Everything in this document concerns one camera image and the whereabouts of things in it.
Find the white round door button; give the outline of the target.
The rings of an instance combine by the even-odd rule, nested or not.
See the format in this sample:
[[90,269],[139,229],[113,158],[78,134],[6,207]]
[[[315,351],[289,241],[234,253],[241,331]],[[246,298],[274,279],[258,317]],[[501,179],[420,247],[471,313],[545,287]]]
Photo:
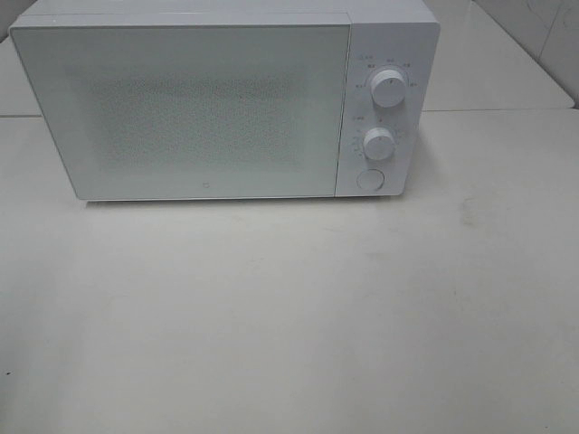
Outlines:
[[384,173],[377,169],[368,169],[361,173],[356,183],[361,190],[376,192],[384,185]]

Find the white timer knob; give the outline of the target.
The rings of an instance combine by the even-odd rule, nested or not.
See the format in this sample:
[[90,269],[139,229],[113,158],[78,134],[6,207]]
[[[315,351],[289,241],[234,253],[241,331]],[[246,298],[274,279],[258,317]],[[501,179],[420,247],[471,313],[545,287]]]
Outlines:
[[394,153],[395,145],[394,136],[388,128],[375,127],[365,134],[364,155],[369,160],[382,161]]

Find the white microwave door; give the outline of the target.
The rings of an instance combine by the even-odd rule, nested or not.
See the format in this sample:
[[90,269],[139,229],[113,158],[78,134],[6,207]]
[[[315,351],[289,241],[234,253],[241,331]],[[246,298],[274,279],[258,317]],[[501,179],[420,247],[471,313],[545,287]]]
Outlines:
[[345,25],[16,28],[86,201],[330,196]]

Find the white upper power knob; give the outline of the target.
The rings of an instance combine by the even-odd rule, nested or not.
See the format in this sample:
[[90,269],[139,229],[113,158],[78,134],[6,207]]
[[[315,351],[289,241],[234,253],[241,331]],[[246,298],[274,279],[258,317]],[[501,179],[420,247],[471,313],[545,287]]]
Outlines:
[[369,79],[373,102],[380,108],[389,109],[400,104],[406,96],[406,75],[394,66],[384,67]]

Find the white microwave oven body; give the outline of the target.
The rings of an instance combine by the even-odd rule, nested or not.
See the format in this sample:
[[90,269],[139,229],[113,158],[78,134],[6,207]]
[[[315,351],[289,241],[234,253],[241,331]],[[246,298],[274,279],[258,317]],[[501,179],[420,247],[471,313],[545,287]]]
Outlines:
[[[389,196],[403,192],[418,133],[440,24],[421,1],[38,1],[10,26],[16,28],[101,27],[280,27],[345,25],[349,29],[335,192],[330,196],[195,198],[231,200]],[[369,79],[394,66],[408,80],[405,99],[380,108]],[[365,157],[365,134],[375,127],[394,136],[385,160]],[[376,192],[361,190],[357,177],[368,169],[384,173]]]

